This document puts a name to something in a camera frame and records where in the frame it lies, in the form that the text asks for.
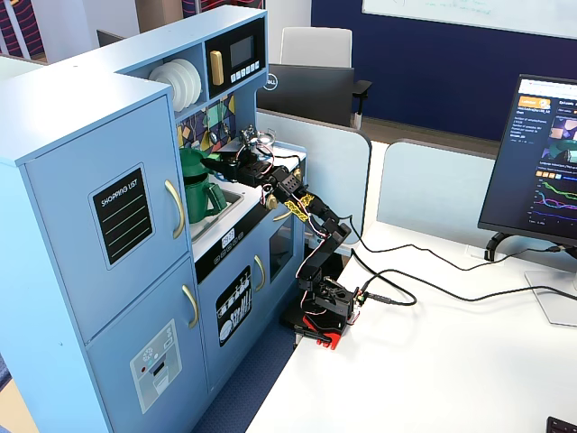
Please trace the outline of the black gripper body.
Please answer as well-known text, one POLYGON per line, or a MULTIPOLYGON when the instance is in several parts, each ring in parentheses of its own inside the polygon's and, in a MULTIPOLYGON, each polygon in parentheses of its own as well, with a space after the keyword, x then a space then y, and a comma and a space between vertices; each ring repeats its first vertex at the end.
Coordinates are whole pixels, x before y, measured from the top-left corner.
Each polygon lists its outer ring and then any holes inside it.
POLYGON ((246 151, 233 164, 226 178, 245 186, 262 186, 267 183, 272 167, 271 162, 261 161, 255 153, 246 151))

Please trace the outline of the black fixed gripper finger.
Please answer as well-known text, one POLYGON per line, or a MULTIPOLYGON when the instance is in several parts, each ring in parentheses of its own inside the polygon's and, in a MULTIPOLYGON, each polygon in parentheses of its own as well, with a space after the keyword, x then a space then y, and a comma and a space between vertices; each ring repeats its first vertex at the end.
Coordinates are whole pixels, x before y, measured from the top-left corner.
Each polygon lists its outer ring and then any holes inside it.
POLYGON ((218 179, 236 182, 236 166, 226 163, 208 164, 206 166, 218 179))

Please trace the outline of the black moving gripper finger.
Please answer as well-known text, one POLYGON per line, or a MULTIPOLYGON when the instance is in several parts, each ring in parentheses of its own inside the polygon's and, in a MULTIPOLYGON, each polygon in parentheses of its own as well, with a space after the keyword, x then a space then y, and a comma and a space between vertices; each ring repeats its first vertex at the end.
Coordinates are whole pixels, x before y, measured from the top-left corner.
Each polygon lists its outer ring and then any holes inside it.
POLYGON ((236 158, 230 155, 209 156, 203 158, 201 162, 208 169, 226 169, 237 165, 236 158))

